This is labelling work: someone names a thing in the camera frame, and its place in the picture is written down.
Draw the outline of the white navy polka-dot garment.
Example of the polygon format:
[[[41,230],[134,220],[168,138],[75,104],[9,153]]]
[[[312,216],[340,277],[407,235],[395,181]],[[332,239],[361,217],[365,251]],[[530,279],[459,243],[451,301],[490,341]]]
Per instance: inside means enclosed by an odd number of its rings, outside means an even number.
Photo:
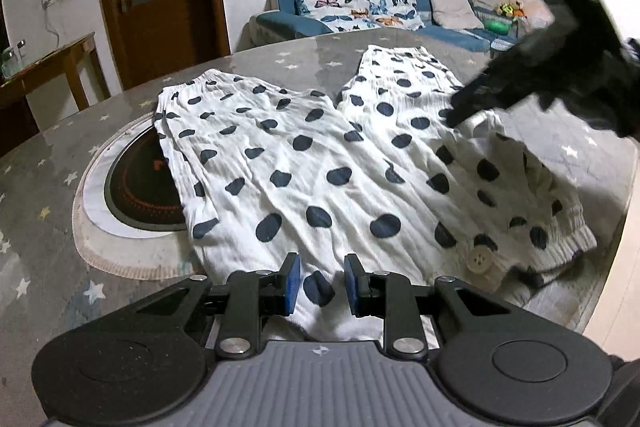
[[[380,339],[348,309],[344,258],[415,284],[451,275],[483,291],[546,283],[596,246],[574,184],[499,117],[447,127],[460,87],[424,48],[369,46],[329,96],[211,69],[160,91],[154,126],[207,274],[299,255],[291,322],[322,341]]]

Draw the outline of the green round toy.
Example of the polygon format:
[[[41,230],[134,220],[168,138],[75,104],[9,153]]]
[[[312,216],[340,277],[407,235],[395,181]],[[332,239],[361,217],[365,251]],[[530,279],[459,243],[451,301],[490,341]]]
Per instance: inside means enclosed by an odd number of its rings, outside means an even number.
[[[503,20],[485,20],[484,26],[488,31],[506,36],[510,31],[511,24],[504,22]]]

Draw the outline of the grey cushion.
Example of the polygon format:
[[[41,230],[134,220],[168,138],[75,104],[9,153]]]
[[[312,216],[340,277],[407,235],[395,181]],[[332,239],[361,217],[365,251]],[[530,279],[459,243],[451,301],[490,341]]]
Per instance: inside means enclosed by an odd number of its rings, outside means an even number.
[[[469,0],[430,0],[432,20],[450,30],[480,29],[484,25],[475,15]]]

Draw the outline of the round black induction cooktop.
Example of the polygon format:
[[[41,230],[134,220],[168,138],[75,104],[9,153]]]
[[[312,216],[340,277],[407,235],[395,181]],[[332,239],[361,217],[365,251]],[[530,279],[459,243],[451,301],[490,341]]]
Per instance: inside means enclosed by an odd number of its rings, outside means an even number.
[[[112,215],[131,228],[186,229],[178,191],[153,126],[131,139],[116,156],[106,176],[104,196]]]

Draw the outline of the butterfly print blanket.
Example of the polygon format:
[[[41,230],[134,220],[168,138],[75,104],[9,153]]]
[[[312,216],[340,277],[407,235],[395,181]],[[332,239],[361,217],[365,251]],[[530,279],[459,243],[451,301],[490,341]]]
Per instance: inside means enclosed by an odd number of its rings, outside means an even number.
[[[300,15],[333,32],[424,27],[416,0],[295,0],[295,6]]]

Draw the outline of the grey star-pattern tablecloth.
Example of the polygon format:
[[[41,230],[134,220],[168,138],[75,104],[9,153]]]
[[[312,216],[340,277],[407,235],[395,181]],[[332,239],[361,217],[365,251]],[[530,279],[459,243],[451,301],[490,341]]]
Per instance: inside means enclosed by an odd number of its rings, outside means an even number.
[[[578,192],[596,238],[546,283],[506,280],[522,305],[441,275],[422,310],[424,361],[380,339],[322,341],[271,317],[262,351],[217,355],[224,299],[188,231],[118,221],[104,186],[126,144],[154,126],[166,87],[211,69],[329,96],[369,46],[424,48],[461,89],[486,57],[401,30],[282,42],[114,96],[1,161],[1,421],[48,426],[592,426],[612,381],[582,331],[630,203],[637,150],[565,109],[496,114]]]

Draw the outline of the blue sofa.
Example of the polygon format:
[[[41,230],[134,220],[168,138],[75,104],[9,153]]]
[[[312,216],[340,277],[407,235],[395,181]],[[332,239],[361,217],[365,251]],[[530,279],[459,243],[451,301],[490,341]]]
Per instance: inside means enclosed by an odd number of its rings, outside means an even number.
[[[504,51],[518,40],[518,25],[476,0],[268,0],[250,18],[254,46],[342,34],[400,29],[472,52]]]

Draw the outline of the wooden side table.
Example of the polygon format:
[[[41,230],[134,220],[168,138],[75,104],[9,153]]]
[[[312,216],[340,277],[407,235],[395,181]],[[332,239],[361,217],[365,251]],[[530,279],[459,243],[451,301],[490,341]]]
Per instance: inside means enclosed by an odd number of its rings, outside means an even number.
[[[32,138],[40,131],[55,127],[64,119],[42,115],[43,95],[48,94],[55,109],[63,109],[63,96],[69,95],[77,112],[90,107],[90,84],[82,83],[81,71],[88,69],[102,102],[112,95],[107,86],[94,33],[67,43],[41,57],[8,80],[1,80],[1,154]]]

